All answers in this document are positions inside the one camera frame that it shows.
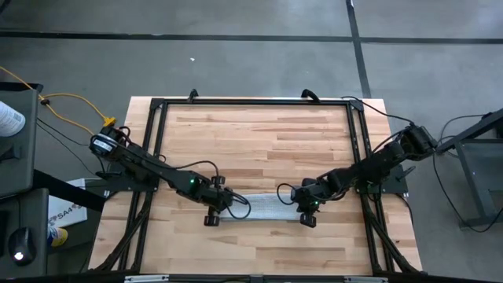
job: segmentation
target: power cord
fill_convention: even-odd
[[[75,141],[75,140],[73,140],[73,139],[71,139],[71,138],[67,137],[65,134],[61,133],[60,131],[56,130],[54,127],[50,126],[48,123],[44,122],[42,119],[37,118],[37,120],[38,120],[40,123],[44,124],[44,125],[45,125],[46,127],[48,127],[49,129],[51,129],[51,130],[53,130],[53,131],[57,132],[57,133],[58,133],[61,137],[68,139],[70,142],[73,142],[73,143],[74,143],[74,144],[76,144],[76,145],[89,146],[88,144],[83,144],[83,143],[80,143],[80,142],[78,142],[78,141]]]
[[[250,201],[241,196],[239,193],[230,192],[230,194],[232,194],[233,197],[236,197],[236,199],[233,198],[234,201],[248,206],[248,212],[244,216],[235,216],[234,213],[230,210],[230,207],[227,206],[227,211],[229,212],[230,216],[237,220],[246,219],[252,212],[252,204],[250,204]]]
[[[292,201],[291,203],[287,203],[287,202],[284,202],[284,201],[281,199],[281,197],[280,197],[280,188],[281,188],[282,186],[289,186],[289,187],[290,187],[290,189],[294,189],[294,187],[293,187],[292,185],[290,185],[290,184],[287,184],[287,183],[281,183],[281,184],[279,184],[279,185],[277,186],[277,188],[276,188],[276,195],[277,195],[278,200],[280,200],[280,202],[281,202],[282,204],[284,204],[284,205],[292,205],[292,204],[294,204],[294,203],[295,203],[294,201]]]
[[[414,122],[413,122],[412,120],[409,120],[409,119],[407,119],[407,118],[403,118],[403,117],[400,117],[400,116],[396,116],[396,115],[386,114],[386,113],[384,113],[384,112],[382,112],[382,111],[378,110],[377,108],[375,108],[375,107],[373,107],[373,106],[371,106],[371,105],[368,105],[367,103],[365,103],[365,102],[364,102],[362,99],[360,99],[360,98],[357,98],[357,97],[354,97],[354,96],[343,96],[343,97],[341,97],[341,98],[342,98],[342,99],[344,99],[344,98],[353,98],[353,99],[355,99],[355,100],[357,100],[357,101],[360,101],[362,104],[364,104],[364,105],[366,105],[367,107],[369,107],[369,108],[373,109],[374,111],[378,112],[378,113],[379,113],[379,114],[381,114],[381,115],[384,115],[384,116],[386,116],[386,117],[390,117],[390,118],[396,118],[396,119],[404,120],[404,121],[407,121],[407,122],[411,123],[412,125],[414,125]]]
[[[486,114],[475,114],[475,115],[465,115],[465,116],[458,116],[456,118],[452,118],[450,119],[449,121],[447,121],[447,123],[445,125],[443,125],[442,127],[442,130],[440,131],[440,139],[439,139],[439,145],[441,145],[443,143],[443,140],[444,140],[444,137],[443,137],[443,133],[444,131],[446,130],[447,126],[457,120],[457,119],[463,119],[463,118],[471,118],[471,117],[482,117],[482,116],[485,116]],[[446,152],[449,156],[452,156],[454,158],[458,158],[458,156],[454,153],[450,153],[449,151]]]
[[[403,200],[403,203],[406,204],[406,207],[409,209],[409,215],[410,215],[410,222],[412,223],[412,226],[414,226],[414,217],[412,216],[412,209],[410,208],[409,202],[405,199],[405,197],[399,193],[395,194],[397,197],[401,198]]]
[[[386,139],[384,139],[379,145],[377,145],[373,150],[372,150],[372,154],[376,153],[376,151],[381,147],[383,146],[387,141],[391,140],[392,138],[400,135],[401,133],[403,133],[403,130],[400,130],[394,134],[392,134],[391,136],[387,137]]]
[[[93,135],[90,139],[90,144],[93,144],[94,142],[94,139],[96,139],[97,135]],[[151,160],[148,160],[146,158],[144,158],[143,156],[131,151],[130,149],[128,149],[126,146],[124,145],[121,145],[120,143],[118,142],[114,142],[114,143],[111,143],[110,141],[102,141],[104,142],[105,144],[107,145],[111,145],[111,146],[118,146],[120,147],[121,149],[124,149],[126,151],[128,151],[129,153],[133,154],[134,156],[138,157],[138,158],[141,158],[142,160],[144,160],[145,162],[147,163],[150,163],[154,166],[157,166],[157,167],[161,167],[161,168],[166,168],[166,169],[173,169],[173,170],[178,170],[178,169],[184,169],[184,168],[187,168],[187,167],[192,167],[194,165],[197,165],[197,164],[210,164],[211,166],[213,166],[215,168],[215,173],[217,175],[217,177],[220,175],[219,172],[218,172],[218,167],[217,165],[210,161],[210,160],[201,160],[201,161],[196,161],[196,162],[192,162],[191,164],[186,164],[186,165],[182,165],[182,166],[178,166],[178,167],[172,167],[168,164],[158,164],[157,162],[153,162]]]
[[[379,192],[376,193],[376,199],[373,199],[372,197],[370,197],[370,194],[367,193],[367,197],[369,198],[369,200],[371,200],[372,202],[376,202],[376,201],[379,201],[381,200],[381,197],[383,195],[383,184],[379,184]]]
[[[53,134],[51,134],[48,130],[46,130],[44,127],[42,127],[39,123],[37,123],[37,126],[39,126],[40,129],[42,129],[43,131],[45,131],[48,135],[50,135],[51,137],[53,137],[55,140],[57,140],[62,146],[64,146],[73,156],[75,156],[76,159],[78,159],[80,161],[80,163],[86,168],[86,170],[88,172],[90,172],[92,175],[95,175],[87,166],[86,164],[84,163],[84,161],[82,161],[82,159],[80,159],[79,156],[77,156],[66,144],[64,144],[59,138],[56,138],[56,136],[54,136]]]
[[[440,184],[440,188],[442,189],[443,191],[443,194],[446,196],[447,200],[449,201],[449,204],[450,206],[453,208],[454,212],[456,212],[456,215],[457,217],[460,219],[460,221],[465,225],[467,226],[470,230],[474,231],[474,232],[477,232],[477,233],[484,233],[486,231],[488,231],[497,221],[497,219],[500,217],[501,213],[503,212],[503,208],[500,209],[500,211],[496,214],[496,216],[494,216],[494,219],[493,221],[491,221],[491,223],[489,224],[488,227],[486,227],[485,229],[483,230],[477,230],[475,228],[473,228],[472,226],[470,226],[462,217],[461,217],[461,214],[459,213],[459,211],[457,210],[457,208],[454,206],[453,204],[453,201],[450,199],[449,195],[447,194],[446,192],[446,189],[443,187],[443,184],[442,184],[442,180],[440,180],[440,176],[439,176],[439,172],[437,171],[437,166],[436,166],[436,163],[435,163],[435,154],[433,155],[433,170],[435,171],[435,175],[437,176],[437,179],[439,180],[439,184]]]
[[[0,69],[3,70],[4,72],[6,72],[7,74],[11,75],[14,79],[17,79],[18,81],[20,81],[21,83],[23,83],[28,89],[30,90],[33,90],[33,87],[31,87],[29,84],[27,84],[22,78],[20,78],[19,76],[15,75],[14,73],[12,73],[11,71],[7,70],[6,68],[3,68],[2,66],[0,66]],[[56,97],[56,96],[67,96],[67,97],[76,97],[80,100],[83,100],[85,101],[89,106],[91,106],[100,116],[101,118],[104,120],[104,126],[108,126],[110,124],[113,124],[115,121],[116,121],[116,118],[114,117],[106,117],[104,116],[98,109],[97,107],[92,104],[90,101],[88,101],[87,99],[85,99],[84,97],[80,96],[80,95],[77,95],[77,94],[48,94],[46,96],[42,96],[41,94],[39,94],[39,100],[41,101],[41,103],[46,106],[57,118],[59,119],[62,119],[63,121],[67,122],[67,123],[70,123],[74,126],[77,126],[85,131],[87,131],[89,134],[93,135],[93,131],[91,131],[89,128],[73,121],[73,120],[70,120],[68,118],[65,118],[63,116],[61,116],[60,114],[58,114],[51,106],[50,106],[50,102],[49,100],[47,99],[48,97]]]

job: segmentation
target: desk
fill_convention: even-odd
[[[150,100],[132,97],[130,101],[125,125],[138,144]],[[366,102],[385,110],[382,100]],[[390,134],[387,118],[370,108],[365,113],[371,143],[377,145]],[[153,150],[153,141],[149,148]],[[226,176],[226,185],[242,194],[275,193],[281,182],[300,184],[302,178],[354,162],[345,109],[316,105],[172,105],[161,154],[173,166],[212,160]],[[193,170],[208,177],[214,174],[204,164]],[[90,268],[102,263],[123,236],[130,199],[131,193],[117,193],[105,204]],[[406,206],[392,195],[384,195],[383,202],[391,239],[420,269]],[[289,221],[221,222],[219,227],[206,227],[206,213],[206,207],[177,196],[161,182],[152,203],[141,272],[371,274],[362,206],[353,192],[322,206],[314,229]],[[376,245],[384,266],[380,241]],[[134,251],[133,244],[130,262]]]

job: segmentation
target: black cable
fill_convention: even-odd
[[[472,226],[470,226],[468,223],[466,223],[466,221],[461,217],[459,211],[456,209],[456,207],[454,206],[452,200],[450,199],[449,195],[447,195],[447,192],[446,190],[444,189],[443,187],[443,184],[442,184],[442,180],[440,180],[440,176],[439,176],[439,173],[437,172],[437,166],[436,166],[436,163],[435,163],[435,154],[432,156],[433,158],[433,170],[435,171],[435,175],[437,176],[437,179],[439,180],[439,184],[440,184],[440,188],[442,189],[443,191],[443,194],[446,196],[447,200],[449,201],[449,204],[450,206],[453,208],[454,212],[456,212],[456,215],[457,217],[461,220],[461,222],[467,226],[468,228],[470,228],[470,230],[474,231],[474,232],[477,232],[477,233],[484,233],[486,231],[488,231],[497,221],[497,219],[499,218],[501,212],[503,211],[503,208],[500,209],[500,211],[496,214],[496,216],[494,216],[494,219],[493,221],[491,221],[491,223],[489,224],[488,227],[486,227],[485,229],[483,230],[477,230],[477,229],[474,229]]]
[[[377,145],[373,150],[372,150],[372,154],[376,153],[376,151],[381,147],[383,146],[387,141],[391,140],[392,138],[398,136],[399,134],[403,133],[403,130],[399,130],[398,132],[392,134],[391,136],[387,137],[386,139],[384,139],[379,145]]]
[[[75,140],[73,140],[73,139],[71,139],[71,138],[67,137],[66,135],[64,135],[64,134],[63,134],[63,133],[61,133],[60,131],[56,130],[54,127],[50,126],[48,123],[46,123],[46,122],[42,121],[40,118],[37,118],[37,120],[38,120],[40,123],[42,123],[42,124],[46,125],[46,127],[48,127],[49,129],[51,129],[51,130],[53,130],[53,131],[57,132],[58,134],[60,134],[63,138],[68,139],[70,142],[73,142],[73,143],[75,143],[76,145],[89,146],[89,145],[86,145],[86,144],[80,143],[80,142],[78,142],[78,141],[75,141]]]
[[[210,160],[201,160],[201,161],[192,162],[191,164],[186,164],[186,165],[178,166],[178,167],[169,167],[169,168],[170,169],[178,170],[178,169],[183,169],[183,168],[191,167],[191,166],[194,166],[194,165],[197,165],[197,164],[211,164],[215,168],[215,173],[216,173],[217,177],[220,176],[220,174],[218,172],[217,165],[214,164],[213,162],[211,162]]]
[[[90,142],[91,144],[93,143],[94,139],[97,137],[97,135],[94,135],[91,137],[90,139]],[[156,162],[153,162],[151,160],[148,160],[146,158],[144,158],[143,156],[140,156],[139,154],[129,150],[126,146],[124,145],[121,145],[120,143],[118,142],[115,142],[115,143],[110,143],[110,141],[106,141],[106,140],[102,140],[102,142],[108,144],[108,145],[111,145],[111,146],[119,146],[121,149],[124,149],[126,151],[128,151],[129,153],[133,154],[134,156],[138,157],[138,158],[142,158],[145,162],[148,162],[152,165],[155,165],[157,167],[161,167],[161,168],[166,168],[166,169],[173,169],[173,170],[178,170],[178,169],[183,169],[183,168],[187,168],[187,167],[191,167],[191,166],[194,166],[194,165],[197,165],[197,164],[211,164],[214,168],[215,168],[215,173],[216,173],[216,176],[220,176],[219,172],[218,172],[218,167],[215,163],[211,162],[210,160],[201,160],[201,161],[196,161],[196,162],[192,162],[191,164],[186,164],[186,165],[182,165],[182,166],[178,166],[178,167],[171,167],[169,166],[168,164],[158,164]]]
[[[453,122],[453,121],[455,121],[455,120],[457,120],[457,119],[462,119],[462,118],[471,118],[471,117],[482,117],[482,116],[484,116],[484,115],[486,115],[486,114],[475,114],[475,115],[458,116],[458,117],[456,117],[456,118],[452,118],[452,119],[450,119],[449,121],[447,121],[447,123],[446,123],[445,125],[443,125],[442,130],[440,131],[439,146],[443,143],[443,142],[442,142],[442,140],[444,139],[444,137],[443,137],[443,132],[446,130],[447,126],[448,126],[451,122]],[[454,153],[450,153],[449,151],[447,151],[446,153],[447,153],[449,156],[452,156],[452,157],[454,157],[454,158],[459,158],[456,154],[454,154]]]
[[[410,222],[412,223],[412,226],[414,226],[414,217],[412,216],[412,209],[410,208],[409,202],[403,197],[403,195],[396,193],[395,194],[397,197],[401,198],[403,202],[406,204],[407,208],[409,209],[409,215],[410,215]]]
[[[384,113],[384,112],[381,112],[380,110],[377,110],[375,107],[373,107],[373,106],[371,106],[371,105],[366,104],[366,103],[365,103],[362,99],[360,99],[360,98],[357,98],[357,97],[354,97],[354,96],[343,96],[343,97],[341,97],[341,98],[353,98],[353,99],[356,99],[357,101],[360,101],[362,104],[367,105],[368,107],[370,107],[370,108],[374,109],[376,112],[378,112],[378,113],[379,113],[379,114],[381,114],[381,115],[384,115],[384,116],[386,116],[386,117],[390,117],[390,118],[396,118],[396,119],[404,120],[404,121],[407,121],[407,122],[411,123],[412,125],[414,125],[414,122],[413,122],[413,121],[411,121],[411,120],[409,120],[409,119],[407,119],[407,118],[400,117],[400,116],[390,115],[390,114],[386,114],[386,113]]]
[[[64,144],[59,138],[56,138],[48,130],[46,130],[42,126],[40,126],[39,123],[37,123],[37,126],[39,126],[42,130],[44,130],[48,135],[50,135],[51,137],[53,137],[59,143],[61,143],[62,146],[64,146],[73,156],[75,156],[76,159],[78,159],[80,161],[80,163],[86,168],[87,171],[89,171],[92,175],[94,175],[94,173],[86,166],[86,164],[84,163],[84,161],[82,161],[79,156],[77,156],[69,147],[67,147],[66,144]]]
[[[287,184],[287,183],[281,183],[281,184],[279,184],[279,185],[277,186],[277,188],[276,188],[276,195],[277,195],[278,200],[280,200],[280,202],[281,202],[282,204],[284,204],[284,205],[292,205],[292,204],[294,204],[294,203],[295,203],[295,201],[292,201],[291,203],[287,203],[287,202],[284,202],[284,201],[281,199],[281,197],[280,197],[280,188],[281,188],[281,186],[289,186],[289,187],[290,187],[290,189],[294,189],[294,187],[293,187],[292,185],[290,185],[290,184]]]
[[[94,155],[98,161],[100,161],[100,165],[101,165],[101,172],[105,173],[105,166],[103,166],[103,161],[101,161],[101,158],[97,155]]]
[[[131,135],[131,129],[129,127],[126,127],[126,126],[119,127],[119,130],[122,130],[122,129],[127,130],[127,134],[126,134],[127,137],[129,137]]]
[[[158,155],[157,157],[163,157],[163,158],[164,158],[163,162],[164,162],[164,163],[166,163],[167,158],[165,157],[165,155],[160,154],[160,155]]]
[[[237,197],[239,199],[239,200],[235,200],[238,203],[248,205],[248,212],[246,213],[245,216],[240,216],[240,217],[235,216],[234,213],[230,210],[230,207],[228,207],[226,205],[227,211],[229,212],[230,216],[232,216],[234,219],[237,219],[237,220],[246,219],[250,215],[250,213],[252,212],[252,204],[250,204],[250,201],[247,200],[246,198],[244,198],[243,196],[241,196],[239,193],[235,193],[235,192],[230,191],[230,194],[232,194],[233,197]]]

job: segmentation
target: wire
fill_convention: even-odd
[[[396,115],[390,115],[390,114],[386,114],[380,110],[377,110],[375,107],[371,106],[371,105],[368,105],[366,104],[363,100],[361,100],[360,98],[357,98],[357,97],[354,97],[354,96],[343,96],[341,98],[353,98],[353,99],[356,99],[357,101],[360,101],[362,104],[364,105],[367,105],[368,107],[374,109],[376,112],[378,112],[379,114],[381,115],[384,115],[386,117],[390,117],[390,118],[396,118],[396,119],[400,119],[400,120],[404,120],[404,121],[407,121],[409,123],[411,123],[412,125],[414,125],[414,122],[412,120],[409,120],[407,118],[403,118],[403,117],[400,117],[400,116],[396,116]]]
[[[211,164],[214,168],[215,168],[215,173],[218,176],[220,176],[219,172],[218,172],[218,167],[216,164],[214,164],[213,162],[211,162],[210,160],[201,160],[201,161],[196,161],[196,162],[192,162],[191,164],[186,164],[186,165],[183,165],[183,166],[178,166],[178,167],[170,167],[169,165],[166,164],[167,167],[169,167],[170,169],[175,169],[175,170],[178,170],[178,169],[183,169],[183,168],[187,168],[187,167],[192,167],[194,165],[197,165],[197,164]]]
[[[127,130],[127,134],[126,135],[127,135],[127,137],[129,137],[130,134],[131,134],[131,129],[129,127],[126,127],[126,126],[119,127],[119,130],[122,130],[122,129]]]
[[[250,201],[248,201],[245,197],[241,196],[239,193],[235,193],[233,191],[228,191],[230,192],[231,195],[233,195],[233,197],[236,197],[238,203],[240,204],[244,204],[244,205],[248,205],[248,212],[246,213],[246,215],[244,216],[235,216],[234,213],[230,210],[230,207],[227,207],[227,211],[229,212],[230,216],[232,216],[234,219],[237,219],[237,220],[242,220],[242,219],[246,219],[249,215],[250,215],[250,212],[252,212],[252,204],[250,204]]]
[[[50,126],[48,123],[46,123],[46,122],[42,121],[40,118],[37,118],[37,120],[38,120],[40,123],[42,123],[42,124],[46,125],[46,127],[48,127],[49,129],[51,129],[51,130],[53,130],[53,131],[57,132],[58,134],[60,134],[63,138],[68,139],[70,142],[73,142],[73,143],[75,143],[76,145],[89,146],[88,144],[83,144],[83,143],[80,143],[80,142],[78,142],[78,141],[75,141],[75,140],[73,140],[73,139],[71,139],[71,138],[67,137],[66,135],[64,135],[64,134],[63,134],[63,133],[61,133],[60,131],[56,130],[54,127]]]
[[[401,198],[403,202],[406,204],[407,208],[409,209],[409,215],[410,215],[410,222],[412,223],[412,226],[414,226],[414,217],[412,216],[412,209],[410,208],[409,202],[405,199],[405,197],[399,193],[395,194],[397,197]]]
[[[227,207],[227,211],[229,212],[230,216],[232,216],[234,219],[242,220],[242,219],[246,219],[250,215],[250,212],[252,212],[252,205],[250,204],[250,202],[248,202],[247,205],[248,205],[248,212],[246,213],[245,216],[242,216],[242,217],[235,216],[234,213],[230,210],[230,207],[228,207],[227,205],[226,205],[226,207]]]
[[[27,84],[24,80],[22,80],[22,78],[20,78],[19,76],[15,75],[14,73],[12,73],[11,71],[7,70],[6,68],[3,68],[2,66],[0,66],[0,69],[3,70],[4,72],[6,72],[7,74],[11,75],[14,79],[17,79],[18,81],[20,81],[21,83],[23,83],[28,89],[30,90],[33,90],[33,87],[31,87],[29,84]],[[85,99],[84,97],[81,97],[77,94],[48,94],[46,95],[45,97],[40,95],[39,94],[39,100],[42,101],[44,99],[46,99],[46,97],[51,97],[51,96],[72,96],[72,97],[77,97],[77,98],[80,98],[84,101],[86,101],[91,107],[93,107],[97,112],[98,114],[100,114],[102,116],[102,118],[104,119],[105,123],[108,122],[107,118],[105,116],[103,116],[103,114],[97,109],[96,106],[94,106],[90,101],[88,101],[87,99]],[[87,131],[89,134],[93,135],[93,131],[91,131],[89,128],[75,122],[75,121],[72,121],[68,118],[64,118],[63,116],[59,115],[50,105],[45,105],[57,118],[59,119],[62,119],[63,121],[67,122],[67,123],[70,123],[74,126],[77,126],[85,131]]]
[[[295,189],[292,185],[287,184],[287,183],[281,183],[281,184],[279,184],[279,185],[277,186],[277,188],[276,188],[276,195],[277,195],[278,200],[280,200],[280,202],[281,202],[282,204],[284,204],[284,205],[292,205],[292,204],[294,204],[294,203],[295,203],[295,201],[292,201],[291,203],[287,203],[287,202],[284,202],[284,201],[281,199],[281,197],[280,197],[280,188],[281,188],[282,186],[289,186],[289,187],[290,187],[290,189]]]
[[[86,168],[87,171],[89,171],[92,175],[95,175],[87,166],[86,164],[84,163],[84,161],[82,161],[80,159],[79,156],[77,156],[69,147],[66,146],[66,144],[64,144],[59,138],[56,138],[56,136],[54,136],[53,134],[51,134],[48,130],[44,129],[42,126],[40,126],[39,123],[37,123],[37,126],[39,126],[42,130],[44,130],[48,135],[50,135],[51,137],[53,137],[55,140],[57,140],[59,143],[61,143],[62,146],[64,146],[73,156],[75,156],[75,158],[77,158],[80,163]]]
[[[484,233],[486,231],[488,231],[497,221],[497,219],[500,217],[501,215],[501,212],[503,211],[503,208],[500,209],[500,211],[496,214],[496,216],[494,216],[494,219],[493,221],[491,221],[491,223],[489,224],[488,227],[486,227],[485,229],[483,230],[477,230],[477,229],[474,229],[471,225],[469,225],[462,217],[461,217],[461,214],[459,213],[459,211],[456,209],[456,207],[454,206],[453,204],[453,201],[450,199],[449,195],[447,194],[446,192],[446,189],[444,189],[443,187],[443,184],[442,184],[442,180],[440,180],[440,176],[439,176],[439,172],[437,171],[437,166],[436,166],[436,163],[435,163],[435,154],[432,156],[433,158],[433,170],[435,171],[435,175],[437,176],[437,179],[439,180],[439,184],[440,184],[440,188],[442,189],[443,191],[443,194],[446,196],[447,200],[449,201],[449,204],[450,206],[453,208],[454,212],[456,212],[456,215],[457,217],[461,220],[461,222],[467,226],[468,228],[470,228],[470,230],[474,231],[474,232],[477,232],[477,233]]]
[[[94,142],[94,139],[97,138],[97,135],[93,135],[90,139],[90,143],[92,144]],[[201,160],[201,161],[196,161],[196,162],[192,162],[191,164],[186,164],[186,165],[182,165],[182,166],[178,166],[178,167],[171,167],[170,165],[168,164],[158,164],[156,162],[153,162],[149,159],[146,159],[144,158],[143,156],[131,151],[130,149],[128,149],[126,146],[124,145],[121,145],[120,143],[118,142],[115,142],[115,143],[111,143],[110,141],[106,141],[106,140],[102,140],[102,142],[106,143],[107,145],[112,145],[112,146],[119,146],[121,149],[124,149],[126,151],[128,151],[129,153],[133,154],[134,156],[138,157],[138,158],[141,158],[142,160],[144,160],[145,162],[148,162],[152,165],[155,165],[157,167],[161,167],[161,168],[166,168],[166,169],[173,169],[173,170],[178,170],[178,169],[183,169],[183,168],[187,168],[187,167],[192,167],[194,165],[197,165],[197,164],[211,164],[211,166],[213,166],[215,168],[215,173],[216,173],[216,176],[220,176],[219,174],[219,171],[218,171],[218,167],[215,163],[213,163],[212,161],[210,160]]]
[[[379,192],[376,193],[376,196],[379,197],[376,199],[373,199],[372,197],[370,197],[370,194],[367,194],[367,197],[369,198],[369,200],[371,200],[372,202],[376,202],[376,201],[379,201],[381,199],[381,196],[383,195],[383,184],[379,184]]]
[[[101,172],[105,173],[106,171],[105,171],[105,166],[103,166],[103,161],[101,161],[101,158],[100,158],[99,156],[97,156],[97,155],[94,155],[94,156],[95,156],[95,157],[97,158],[97,160],[100,162],[100,165],[101,165]]]
[[[166,159],[166,157],[165,157],[165,155],[163,155],[163,154],[160,154],[160,155],[158,155],[157,157],[163,157],[163,158],[164,158],[164,160],[163,160],[163,162],[164,162],[164,163],[165,163],[165,162],[166,162],[166,160],[167,160],[167,159]]]
[[[403,130],[400,130],[394,134],[392,134],[391,136],[387,137],[385,140],[383,140],[379,145],[377,145],[374,150],[372,151],[372,154],[376,153],[376,151],[381,147],[383,146],[387,141],[391,140],[392,138],[398,136],[399,134],[403,133]]]
[[[107,117],[105,115],[103,115],[103,113],[101,113],[101,111],[93,103],[91,103],[91,101],[88,101],[85,97],[82,97],[82,96],[80,96],[78,94],[67,94],[67,93],[44,95],[44,98],[48,98],[48,97],[74,97],[74,98],[78,98],[78,99],[80,99],[82,101],[85,101],[106,122],[106,118]]]
[[[446,123],[445,125],[443,125],[442,130],[440,131],[439,144],[441,145],[441,144],[443,143],[443,142],[442,142],[442,140],[443,140],[443,133],[444,133],[444,131],[446,130],[447,126],[448,126],[451,122],[453,122],[453,121],[455,121],[455,120],[457,120],[457,119],[462,119],[462,118],[471,118],[471,117],[482,117],[482,116],[484,116],[484,115],[486,115],[486,114],[465,115],[465,116],[458,116],[458,117],[456,117],[456,118],[452,118],[452,119],[450,119],[449,121],[447,121],[447,123]],[[459,158],[456,154],[454,154],[454,153],[450,153],[449,151],[447,151],[446,153],[447,153],[449,156],[452,156],[452,157],[454,157],[454,158]]]

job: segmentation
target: gray concrete floor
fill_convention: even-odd
[[[362,36],[502,38],[498,0],[354,0]],[[0,28],[215,35],[351,35],[344,0],[16,0],[0,15]],[[425,125],[438,137],[450,118],[494,111],[503,105],[503,46],[363,44],[373,97],[387,111]],[[123,122],[130,96],[298,96],[309,88],[321,97],[362,96],[351,43],[188,42],[0,39],[0,65],[44,93],[72,92]],[[5,74],[0,80],[11,81]],[[53,107],[92,130],[99,117],[72,99]],[[80,141],[88,134],[39,116]],[[453,123],[456,134],[474,123]],[[392,131],[401,121],[390,120]],[[87,149],[69,144],[93,169]],[[408,177],[417,243],[430,274],[503,281],[503,225],[479,234],[461,231],[431,167],[421,161]],[[58,178],[91,177],[60,145],[39,131],[36,167]],[[457,160],[438,167],[462,215],[474,204]],[[85,249],[68,252],[78,267]]]

